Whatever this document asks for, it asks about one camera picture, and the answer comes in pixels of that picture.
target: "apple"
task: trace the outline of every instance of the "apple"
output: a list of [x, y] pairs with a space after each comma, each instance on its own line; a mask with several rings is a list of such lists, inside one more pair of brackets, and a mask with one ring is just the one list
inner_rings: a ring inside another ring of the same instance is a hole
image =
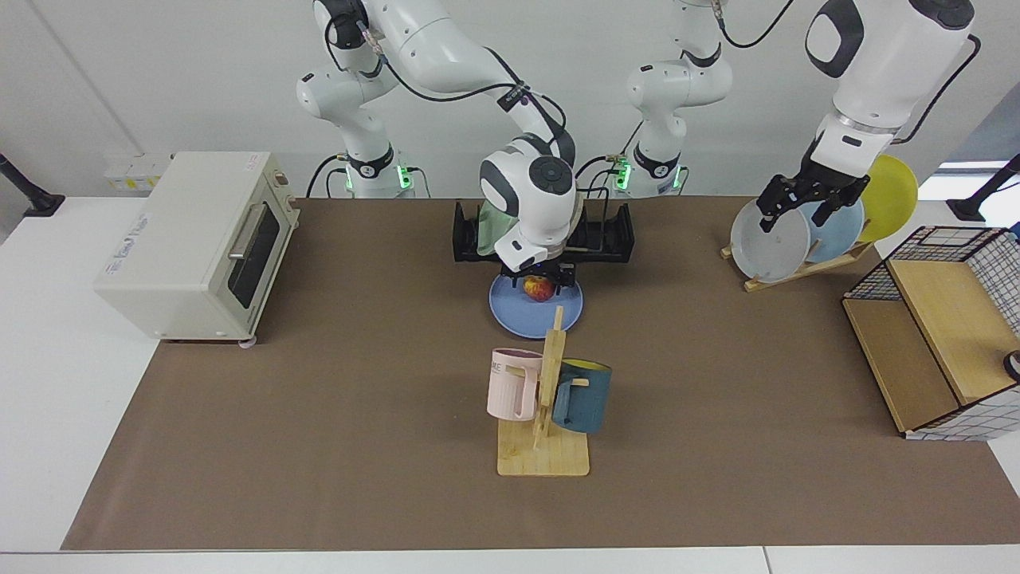
[[529, 274], [524, 278], [524, 293], [528, 298], [544, 304], [556, 295], [556, 285], [545, 276]]

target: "blue plate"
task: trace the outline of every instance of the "blue plate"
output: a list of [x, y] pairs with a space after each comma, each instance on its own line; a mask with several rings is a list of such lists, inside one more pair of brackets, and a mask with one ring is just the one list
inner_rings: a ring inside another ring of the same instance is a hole
[[517, 279], [514, 289], [509, 276], [496, 277], [489, 290], [489, 309], [504, 329], [525, 340], [545, 340], [546, 332], [553, 328], [556, 308], [563, 308], [563, 330], [566, 331], [580, 319], [584, 309], [584, 296], [580, 284], [564, 286], [559, 296], [545, 303], [539, 303], [524, 293], [524, 279]]
[[818, 248], [808, 255], [809, 263], [824, 263], [843, 255], [857, 243], [864, 230], [864, 202], [858, 201], [851, 207], [844, 207], [829, 216], [823, 226], [818, 226], [811, 217], [818, 210], [820, 202], [805, 203], [800, 206], [804, 218], [811, 227], [811, 245], [821, 241]]

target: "mug handle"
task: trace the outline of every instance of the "mug handle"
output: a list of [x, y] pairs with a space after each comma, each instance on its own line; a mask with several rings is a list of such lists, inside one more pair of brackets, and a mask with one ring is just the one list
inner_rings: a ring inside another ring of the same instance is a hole
[[518, 419], [524, 418], [524, 402], [531, 400], [531, 409], [534, 410], [534, 394], [539, 388], [539, 371], [528, 367], [524, 368], [524, 389], [517, 398], [517, 405], [514, 409], [514, 416]]
[[[561, 396], [558, 389], [560, 386], [564, 385], [567, 386], [567, 390]], [[588, 379], [575, 378], [575, 379], [563, 380], [562, 382], [560, 382], [557, 385], [555, 410], [560, 411], [562, 413], [569, 412], [570, 397], [573, 396], [573, 387], [589, 387], [589, 386], [592, 386], [592, 382], [589, 381]]]

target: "wooden mug stand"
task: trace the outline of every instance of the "wooden mug stand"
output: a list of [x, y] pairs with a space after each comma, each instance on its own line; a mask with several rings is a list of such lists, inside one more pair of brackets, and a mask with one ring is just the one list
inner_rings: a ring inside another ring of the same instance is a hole
[[[870, 222], [871, 222], [870, 219], [864, 221], [864, 228], [868, 228], [868, 224]], [[818, 241], [815, 241], [815, 243], [811, 246], [811, 249], [808, 251], [808, 256], [810, 257], [818, 249], [818, 247], [821, 246], [821, 244], [822, 241], [820, 239]], [[846, 266], [851, 263], [856, 263], [857, 261], [861, 260], [861, 257], [863, 257], [864, 254], [867, 253], [869, 249], [874, 247], [874, 245], [875, 245], [874, 242], [865, 243], [859, 241], [856, 244], [854, 244], [854, 246], [851, 247], [850, 250], [844, 253], [843, 255], [839, 255], [838, 257], [832, 260], [821, 263], [806, 262], [803, 265], [801, 265], [801, 268], [798, 269], [797, 272], [787, 276], [786, 278], [783, 278], [782, 280], [776, 280], [775, 282], [763, 282], [759, 280], [757, 276], [752, 277], [751, 280], [747, 280], [744, 282], [744, 291], [747, 292], [748, 294], [754, 294], [755, 292], [768, 290], [769, 286], [775, 286], [776, 284], [782, 284], [783, 282], [789, 282], [792, 280], [804, 278], [805, 276], [811, 276], [812, 274], [817, 274], [825, 270], [831, 270], [833, 268]], [[722, 252], [720, 254], [724, 259], [733, 258], [733, 246], [727, 245], [726, 247], [723, 247]]]
[[[553, 328], [546, 334], [534, 420], [520, 423], [500, 420], [497, 452], [500, 476], [567, 477], [588, 476], [591, 472], [588, 435], [560, 428], [552, 421], [566, 343], [563, 308], [557, 308]], [[579, 379], [573, 382], [586, 383]]]

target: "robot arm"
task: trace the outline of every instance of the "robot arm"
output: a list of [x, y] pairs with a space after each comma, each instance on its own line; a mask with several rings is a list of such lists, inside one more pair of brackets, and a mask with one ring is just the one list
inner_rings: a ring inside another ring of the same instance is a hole
[[559, 256], [579, 202], [574, 142], [565, 125], [498, 54], [468, 38], [438, 1], [366, 0], [365, 7], [366, 36], [385, 38], [416, 84], [439, 94], [484, 93], [517, 123], [522, 135], [490, 154], [480, 168], [486, 198], [518, 219], [496, 251], [514, 271]]
[[967, 42], [970, 0], [828, 0], [808, 32], [807, 51], [825, 74], [839, 79], [833, 110], [818, 127], [801, 164], [775, 175], [758, 199], [762, 228], [804, 203], [822, 201], [812, 217], [824, 224], [853, 205], [875, 159], [938, 86]]
[[316, 0], [315, 21], [335, 65], [298, 82], [298, 101], [306, 111], [340, 129], [356, 197], [391, 198], [404, 192], [404, 173], [382, 121], [362, 105], [385, 96], [397, 79], [384, 67], [355, 22], [364, 12], [350, 2]]
[[437, 0], [315, 0], [326, 42], [339, 49], [337, 71], [311, 73], [299, 83], [299, 98], [314, 115], [342, 131], [356, 186], [386, 180], [394, 150], [376, 118], [361, 105], [397, 83], [420, 94], [396, 74], [378, 40], [417, 85], [439, 94], [486, 94], [520, 127], [522, 135], [482, 161], [481, 190], [501, 211], [518, 221], [496, 244], [514, 271], [562, 253], [579, 204], [573, 180], [573, 139], [563, 121], [548, 113], [540, 97], [495, 52], [468, 38]]
[[622, 178], [627, 184], [621, 191], [631, 197], [654, 197], [675, 187], [687, 133], [677, 111], [721, 101], [733, 85], [712, 1], [673, 0], [673, 18], [679, 58], [643, 65], [627, 81], [630, 103], [645, 119], [627, 151], [630, 176]]

